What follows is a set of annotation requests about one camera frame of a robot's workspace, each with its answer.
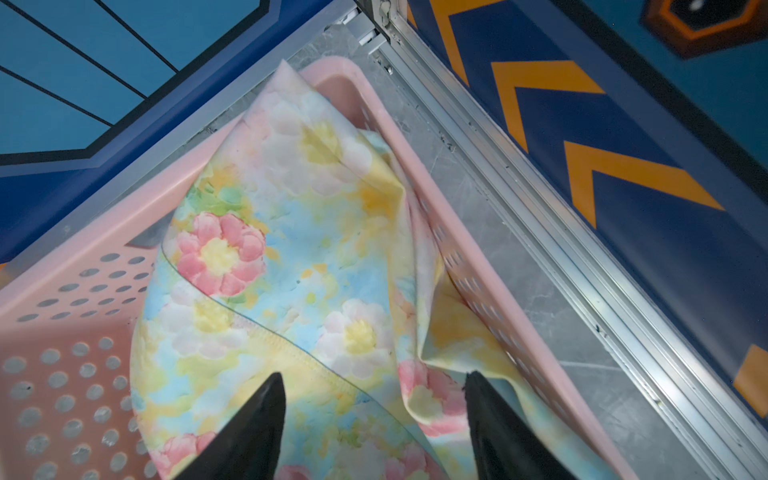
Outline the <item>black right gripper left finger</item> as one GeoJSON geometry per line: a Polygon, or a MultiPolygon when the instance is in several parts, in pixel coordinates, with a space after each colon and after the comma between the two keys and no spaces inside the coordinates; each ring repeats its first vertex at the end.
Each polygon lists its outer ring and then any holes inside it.
{"type": "Polygon", "coordinates": [[[277,470],[286,416],[283,377],[272,373],[178,480],[269,480],[277,470]]]}

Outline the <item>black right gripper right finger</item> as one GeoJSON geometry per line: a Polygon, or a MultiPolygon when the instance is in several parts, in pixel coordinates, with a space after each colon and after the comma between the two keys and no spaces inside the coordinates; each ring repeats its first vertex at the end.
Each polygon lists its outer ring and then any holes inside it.
{"type": "Polygon", "coordinates": [[[574,477],[480,372],[467,375],[464,394],[480,479],[574,477]]]}

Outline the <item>pastel floral skirt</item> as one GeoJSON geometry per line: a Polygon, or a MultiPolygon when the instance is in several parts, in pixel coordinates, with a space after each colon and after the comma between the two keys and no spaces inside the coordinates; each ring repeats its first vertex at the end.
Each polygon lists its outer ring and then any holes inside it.
{"type": "Polygon", "coordinates": [[[627,473],[361,70],[281,64],[176,208],[134,330],[158,476],[278,372],[272,479],[480,479],[474,371],[572,479],[627,473]]]}

